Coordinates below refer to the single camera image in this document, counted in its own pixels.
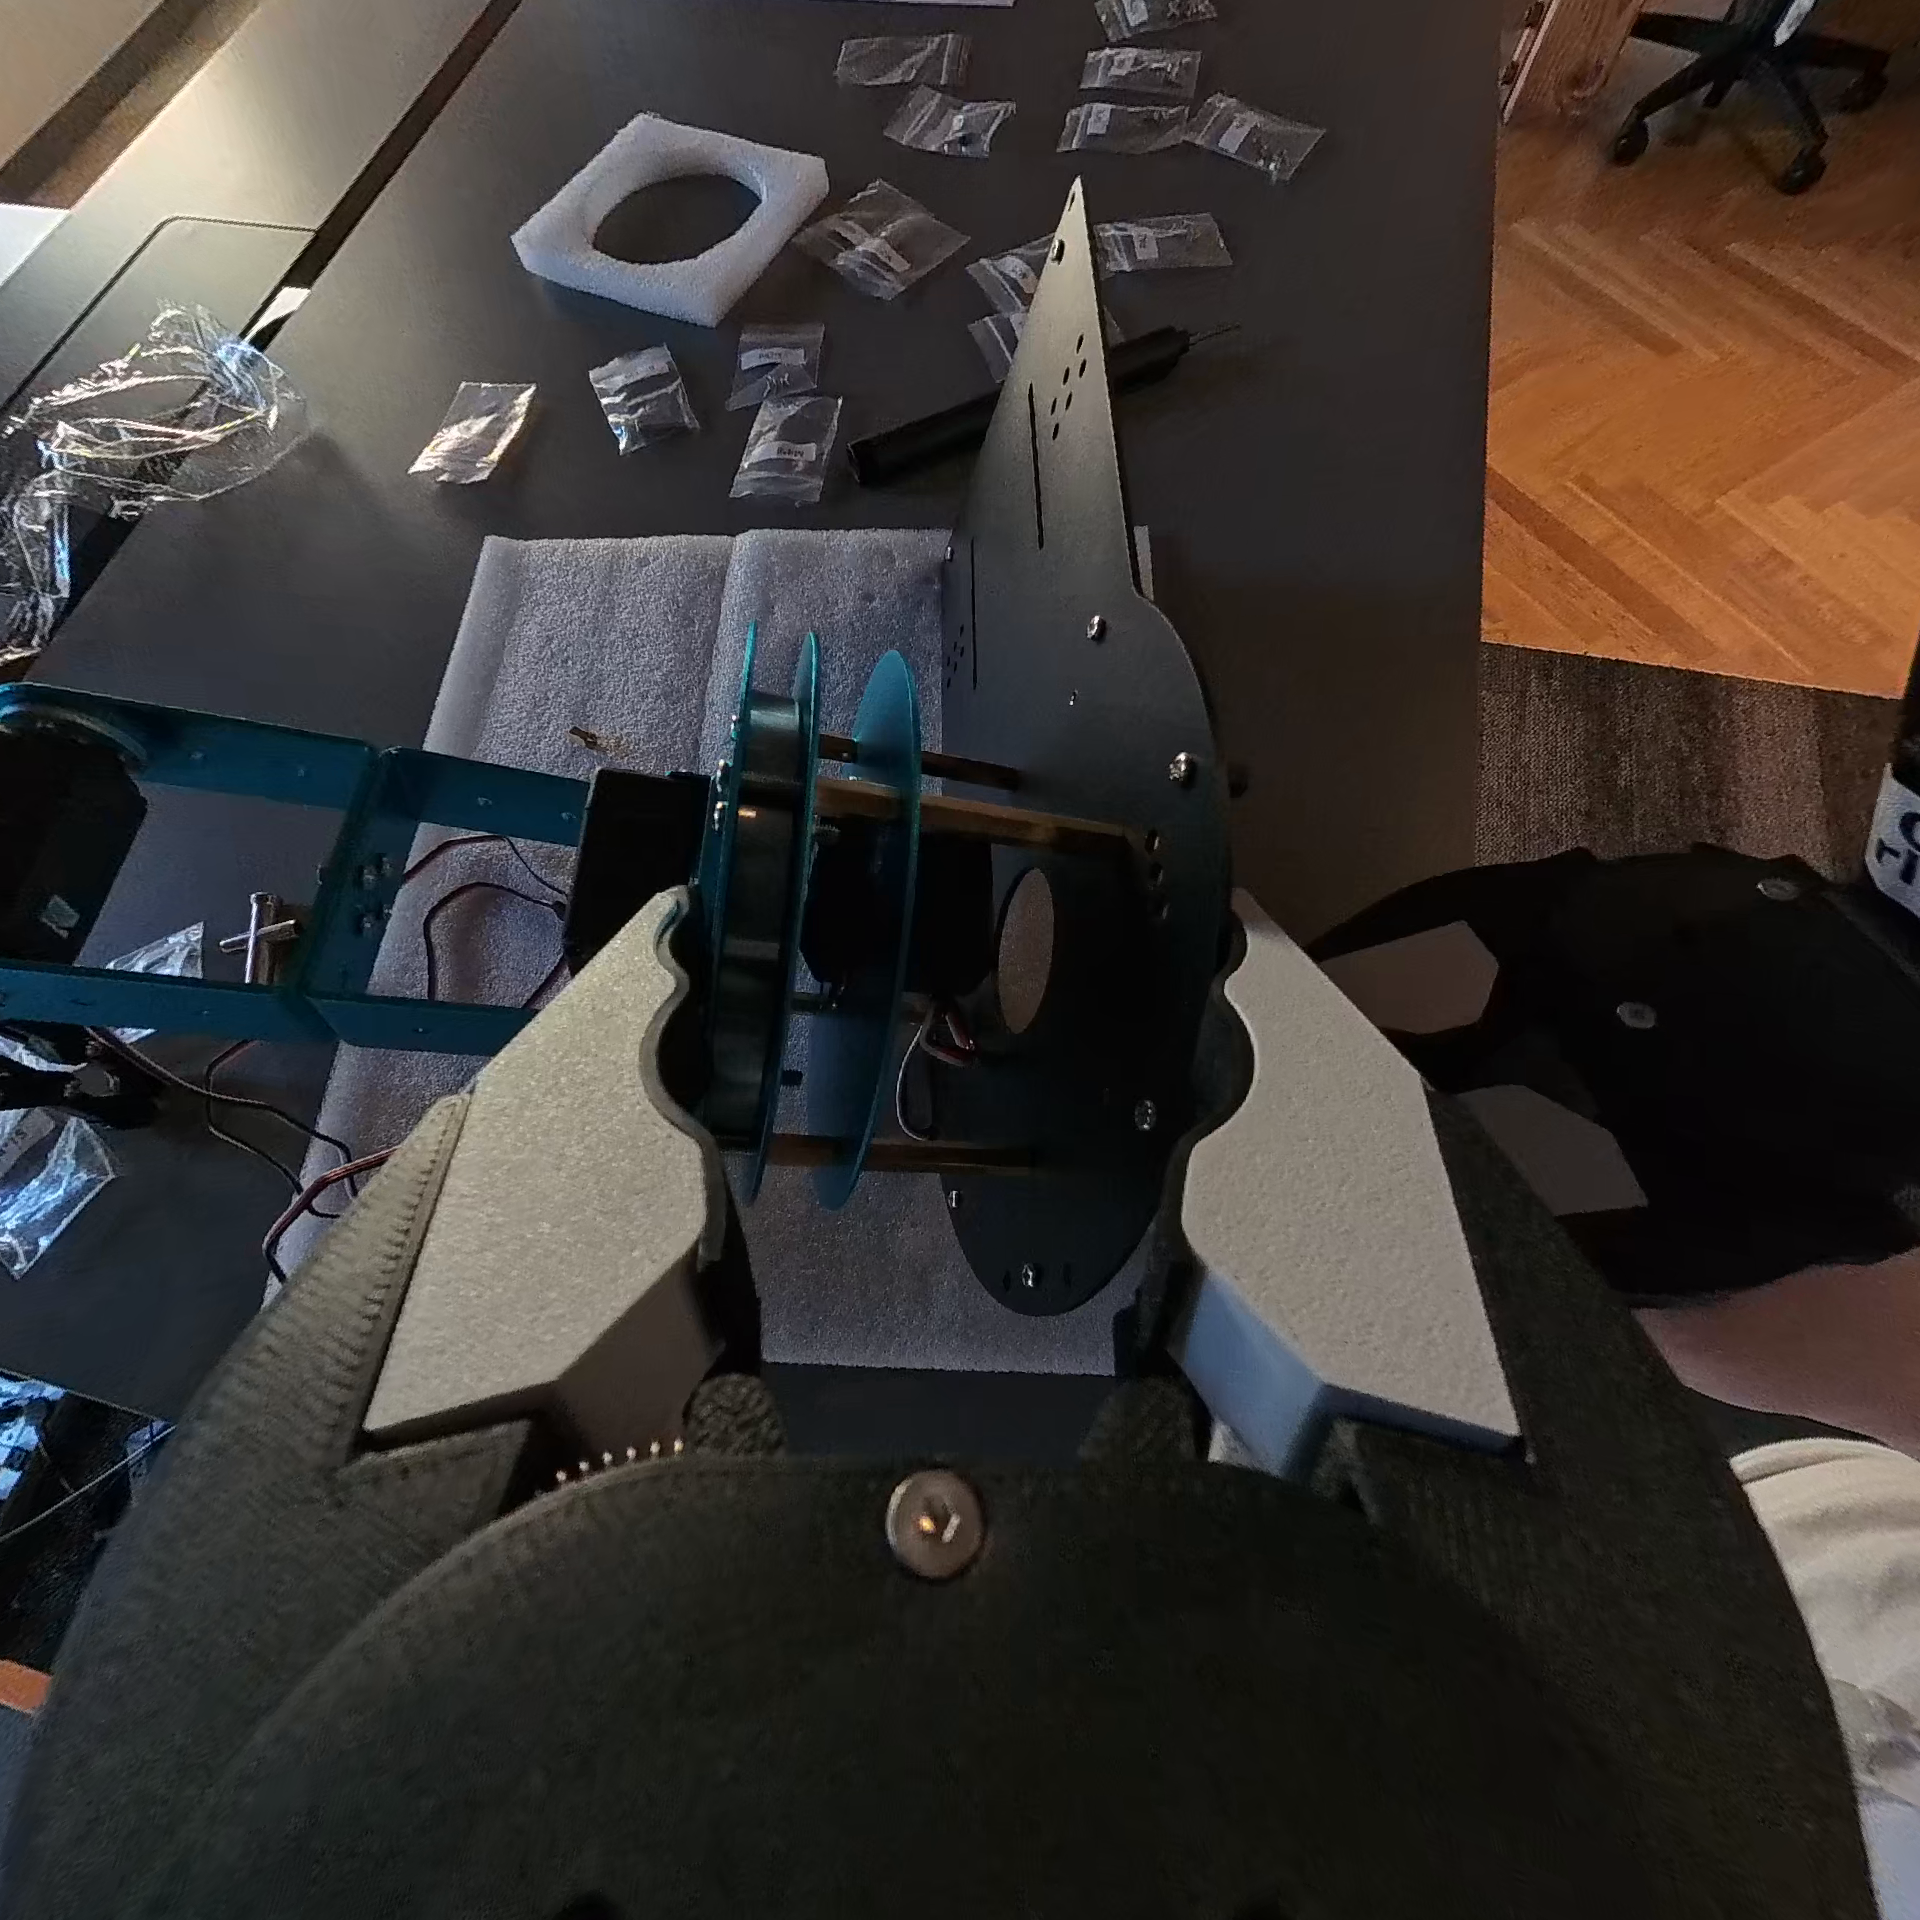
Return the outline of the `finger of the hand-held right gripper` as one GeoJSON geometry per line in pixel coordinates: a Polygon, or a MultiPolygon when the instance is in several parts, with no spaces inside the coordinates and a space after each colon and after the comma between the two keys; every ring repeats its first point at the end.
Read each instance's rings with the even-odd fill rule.
{"type": "Polygon", "coordinates": [[[1645,1207],[1626,1152],[1595,1121],[1525,1085],[1475,1088],[1460,1106],[1554,1216],[1645,1207]]]}
{"type": "Polygon", "coordinates": [[[1475,1027],[1500,962],[1471,923],[1454,919],[1381,945],[1381,1028],[1435,1037],[1475,1027]]]}

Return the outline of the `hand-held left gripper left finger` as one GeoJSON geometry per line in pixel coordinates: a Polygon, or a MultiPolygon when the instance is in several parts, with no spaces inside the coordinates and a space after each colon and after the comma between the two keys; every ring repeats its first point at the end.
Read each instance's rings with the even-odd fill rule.
{"type": "Polygon", "coordinates": [[[662,890],[455,1104],[365,1441],[528,1420],[563,1475],[664,1463],[699,1388],[754,1371],[723,1152],[668,1085],[694,931],[690,890],[662,890]]]}

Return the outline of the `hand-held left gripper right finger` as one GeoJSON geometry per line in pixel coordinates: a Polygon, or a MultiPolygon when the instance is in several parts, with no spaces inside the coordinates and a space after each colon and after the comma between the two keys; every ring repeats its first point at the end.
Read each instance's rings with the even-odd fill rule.
{"type": "Polygon", "coordinates": [[[1118,1377],[1172,1380],[1218,1468],[1308,1480],[1338,1424],[1508,1453],[1519,1416],[1427,1081],[1243,890],[1190,1067],[1118,1377]]]}

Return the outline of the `blue and black toy robot arm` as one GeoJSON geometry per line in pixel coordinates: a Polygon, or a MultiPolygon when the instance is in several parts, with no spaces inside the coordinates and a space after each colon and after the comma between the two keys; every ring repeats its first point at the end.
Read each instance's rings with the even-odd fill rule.
{"type": "Polygon", "coordinates": [[[539,1013],[365,992],[419,828],[576,847],[572,978],[662,890],[690,890],[687,1036],[668,1085],[738,1156],[807,1169],[840,1210],[867,1173],[936,1173],[976,1280],[1067,1312],[1135,1252],[1229,919],[1229,785],[1179,634],[1140,589],[1085,180],[1048,242],[941,565],[944,749],[915,671],[875,664],[828,739],[821,642],[751,683],[711,776],[578,780],[210,712],[5,685],[5,1021],[102,1040],[499,1056],[539,1013]],[[78,968],[147,786],[331,810],[340,834],[279,983],[78,968]]]}

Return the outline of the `black screwdriver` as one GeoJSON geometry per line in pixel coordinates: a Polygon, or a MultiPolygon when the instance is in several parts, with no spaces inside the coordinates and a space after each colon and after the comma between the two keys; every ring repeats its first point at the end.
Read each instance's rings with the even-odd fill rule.
{"type": "MultiPolygon", "coordinates": [[[[1135,393],[1164,383],[1194,347],[1231,336],[1239,329],[1242,324],[1235,321],[1200,329],[1164,324],[1118,344],[1108,353],[1111,396],[1135,393]]],[[[852,439],[847,467],[854,483],[863,489],[878,489],[973,452],[988,439],[1000,386],[852,439]]]]}

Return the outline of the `person's right forearm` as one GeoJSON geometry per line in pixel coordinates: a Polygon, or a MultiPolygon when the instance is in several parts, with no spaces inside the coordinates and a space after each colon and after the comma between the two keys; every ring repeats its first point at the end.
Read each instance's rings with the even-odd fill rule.
{"type": "Polygon", "coordinates": [[[1636,1322],[1693,1392],[1917,1457],[1917,1252],[1821,1264],[1636,1322]]]}

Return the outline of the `dark desk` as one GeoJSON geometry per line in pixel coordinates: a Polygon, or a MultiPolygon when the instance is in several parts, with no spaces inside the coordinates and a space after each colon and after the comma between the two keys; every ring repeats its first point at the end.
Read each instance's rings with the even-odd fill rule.
{"type": "Polygon", "coordinates": [[[1099,275],[1103,344],[1235,321],[1111,396],[1143,595],[1184,640],[1229,785],[1229,890],[1299,945],[1471,859],[1500,5],[1218,5],[1202,82],[1326,135],[1284,184],[1172,146],[1061,154],[1091,5],[973,17],[968,76],[1018,113],[988,161],[883,137],[838,87],[852,5],[514,5],[347,229],[271,361],[306,439],[258,480],[157,505],[34,683],[424,748],[490,538],[941,531],[976,458],[823,501],[730,496],[736,322],[554,285],[511,233],[643,113],[821,155],[826,210],[883,179],[966,236],[1210,218],[1231,263],[1099,275]],[[621,456],[589,370],[664,345],[699,429],[621,456]],[[483,484],[406,468],[462,383],[538,386],[483,484]]]}

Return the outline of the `silver cross wrench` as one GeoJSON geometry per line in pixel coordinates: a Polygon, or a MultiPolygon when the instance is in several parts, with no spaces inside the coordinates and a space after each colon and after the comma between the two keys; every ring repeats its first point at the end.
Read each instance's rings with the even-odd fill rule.
{"type": "Polygon", "coordinates": [[[248,988],[279,983],[303,935],[303,911],[276,891],[251,891],[240,929],[220,935],[218,954],[248,988]]]}

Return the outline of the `person's white clothing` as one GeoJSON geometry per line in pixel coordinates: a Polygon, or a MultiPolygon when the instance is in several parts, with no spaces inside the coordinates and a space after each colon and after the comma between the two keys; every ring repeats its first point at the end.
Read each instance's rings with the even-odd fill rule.
{"type": "Polygon", "coordinates": [[[1848,1439],[1752,1448],[1734,1476],[1830,1690],[1879,1913],[1917,1916],[1917,1465],[1848,1439]]]}

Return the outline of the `white foam sheet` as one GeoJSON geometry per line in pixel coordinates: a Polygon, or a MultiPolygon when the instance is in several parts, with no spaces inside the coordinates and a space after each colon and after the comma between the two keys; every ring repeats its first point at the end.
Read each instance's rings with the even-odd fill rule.
{"type": "MultiPolygon", "coordinates": [[[[941,531],[749,531],[638,539],[490,538],[475,562],[424,748],[588,780],[711,771],[754,685],[783,692],[800,640],[823,645],[823,728],[845,729],[879,657],[918,685],[944,741],[941,531]],[[570,728],[606,732],[589,752],[570,728]]],[[[976,1280],[932,1176],[867,1173],[821,1207],[805,1169],[772,1167],[743,1210],[772,1363],[1111,1377],[1125,1274],[1062,1314],[1010,1312],[976,1280]]]]}

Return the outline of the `scattered small parts bags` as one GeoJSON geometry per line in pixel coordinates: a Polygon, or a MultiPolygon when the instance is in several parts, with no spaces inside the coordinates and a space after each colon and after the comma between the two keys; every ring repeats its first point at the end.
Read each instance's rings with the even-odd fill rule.
{"type": "MultiPolygon", "coordinates": [[[[1213,5],[1095,5],[1106,43],[1084,60],[1085,98],[1069,108],[1058,154],[1200,154],[1251,167],[1271,186],[1288,180],[1326,135],[1320,129],[1274,114],[1239,96],[1212,95],[1194,105],[1197,50],[1146,45],[1140,37],[1210,20],[1213,5]]],[[[907,154],[988,161],[1012,100],[964,100],[954,95],[968,76],[972,40],[959,32],[920,37],[844,40],[835,82],[854,89],[909,91],[883,129],[907,154]]],[[[786,244],[821,261],[847,289],[872,300],[895,300],[941,268],[966,236],[939,223],[918,202],[875,179],[837,213],[805,225],[786,244]]],[[[1212,215],[1154,218],[1095,225],[1095,275],[1184,272],[1229,265],[1212,215]]],[[[1019,347],[1047,265],[1064,256],[1058,242],[988,256],[968,265],[973,282],[994,284],[1007,304],[972,328],[1000,353],[1019,347]]],[[[813,503],[826,492],[844,402],[818,388],[826,328],[743,328],[730,410],[757,407],[749,439],[731,484],[734,498],[781,496],[813,503]]],[[[672,351],[646,345],[589,370],[621,456],[699,429],[672,351]]],[[[436,484],[483,484],[516,442],[533,412],[538,384],[462,383],[434,436],[406,474],[436,484]]]]}

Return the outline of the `crumpled clear plastic wrap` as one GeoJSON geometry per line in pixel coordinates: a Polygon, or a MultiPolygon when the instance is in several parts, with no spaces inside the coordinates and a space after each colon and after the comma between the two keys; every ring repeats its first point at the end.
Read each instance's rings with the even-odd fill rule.
{"type": "Polygon", "coordinates": [[[163,304],[126,353],[5,413],[5,671],[34,660],[72,602],[83,522],[240,489],[311,425],[285,370],[200,304],[163,304]]]}

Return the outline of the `black office chair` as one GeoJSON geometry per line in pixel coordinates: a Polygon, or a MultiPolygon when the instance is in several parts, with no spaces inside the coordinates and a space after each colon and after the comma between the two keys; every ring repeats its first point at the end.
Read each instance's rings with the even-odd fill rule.
{"type": "Polygon", "coordinates": [[[1638,96],[1607,146],[1614,167],[1638,162],[1647,151],[1651,121],[1679,104],[1719,109],[1734,89],[1757,91],[1778,109],[1792,135],[1792,154],[1771,179],[1786,199],[1811,192],[1826,175],[1829,123],[1808,89],[1808,76],[1844,76],[1834,96],[1838,113],[1864,113],[1888,87],[1890,53],[1879,45],[1811,28],[1820,2],[1727,5],[1719,17],[1638,12],[1627,28],[1643,42],[1687,55],[1671,76],[1638,96]]]}

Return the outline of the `wooden post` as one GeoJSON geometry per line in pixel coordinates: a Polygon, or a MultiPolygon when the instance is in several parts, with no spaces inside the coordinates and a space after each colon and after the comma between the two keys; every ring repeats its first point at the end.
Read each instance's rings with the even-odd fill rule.
{"type": "Polygon", "coordinates": [[[1563,125],[1603,96],[1647,2],[1504,5],[1500,109],[1514,129],[1563,125]]]}

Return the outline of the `white square foam frame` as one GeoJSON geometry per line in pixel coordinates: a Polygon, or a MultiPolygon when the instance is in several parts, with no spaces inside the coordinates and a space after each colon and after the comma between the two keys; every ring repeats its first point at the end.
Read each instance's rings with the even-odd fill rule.
{"type": "Polygon", "coordinates": [[[511,233],[511,248],[524,271],[572,292],[716,329],[828,192],[821,155],[643,113],[511,233]],[[699,253],[632,263],[596,244],[600,223],[621,202],[682,179],[727,179],[751,192],[754,210],[699,253]]]}

